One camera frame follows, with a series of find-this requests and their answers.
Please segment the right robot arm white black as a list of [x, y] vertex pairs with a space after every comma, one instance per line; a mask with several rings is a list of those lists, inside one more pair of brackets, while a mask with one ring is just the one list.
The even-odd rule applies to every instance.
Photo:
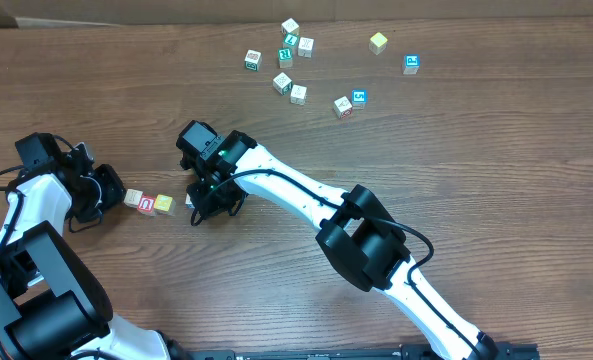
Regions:
[[377, 290], [421, 331], [442, 359], [493, 359], [494, 340], [463, 319], [428, 283], [405, 241], [417, 230], [396, 222], [362, 185], [347, 191], [289, 167], [247, 134], [218, 134], [192, 121], [179, 134], [180, 165], [196, 182], [187, 188], [191, 223], [226, 213], [235, 216], [250, 195], [282, 207], [311, 225], [332, 268], [361, 291]]

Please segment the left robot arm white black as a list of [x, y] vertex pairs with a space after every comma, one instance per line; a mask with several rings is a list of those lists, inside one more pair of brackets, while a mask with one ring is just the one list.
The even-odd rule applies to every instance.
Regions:
[[3, 359], [184, 359], [159, 331], [115, 314], [100, 282], [63, 234], [77, 220], [98, 225], [126, 190], [114, 169], [96, 166], [83, 143], [33, 133], [16, 142], [18, 176], [3, 187], [0, 231], [0, 357]]

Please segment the white letter I block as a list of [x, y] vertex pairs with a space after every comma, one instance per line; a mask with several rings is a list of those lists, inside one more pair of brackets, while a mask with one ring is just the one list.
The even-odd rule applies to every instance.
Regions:
[[123, 203], [132, 208], [137, 208], [140, 204], [143, 192], [136, 189], [127, 189]]

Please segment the yellow top block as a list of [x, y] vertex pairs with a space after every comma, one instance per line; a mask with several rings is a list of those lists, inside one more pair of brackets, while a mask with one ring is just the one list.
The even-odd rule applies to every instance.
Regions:
[[159, 194], [155, 198], [154, 210], [164, 215], [173, 215], [176, 208], [176, 201], [173, 197]]

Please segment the blue edged picture block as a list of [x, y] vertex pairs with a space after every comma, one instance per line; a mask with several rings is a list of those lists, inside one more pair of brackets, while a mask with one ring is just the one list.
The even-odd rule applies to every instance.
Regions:
[[186, 194], [185, 205], [186, 205], [186, 207], [187, 207], [187, 208], [189, 208], [189, 209], [194, 209], [194, 208], [195, 208], [195, 206], [194, 206], [194, 204], [192, 203], [192, 200], [191, 200], [191, 198], [190, 198], [190, 195], [189, 195], [189, 194]]

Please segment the red letter U block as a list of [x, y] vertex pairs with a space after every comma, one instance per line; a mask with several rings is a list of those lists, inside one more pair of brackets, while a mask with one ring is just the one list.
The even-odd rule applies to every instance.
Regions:
[[155, 205], [155, 198], [147, 196], [147, 195], [142, 195], [139, 203], [137, 205], [137, 210], [144, 215], [148, 215], [148, 216], [155, 216], [156, 215], [156, 211], [154, 208]]

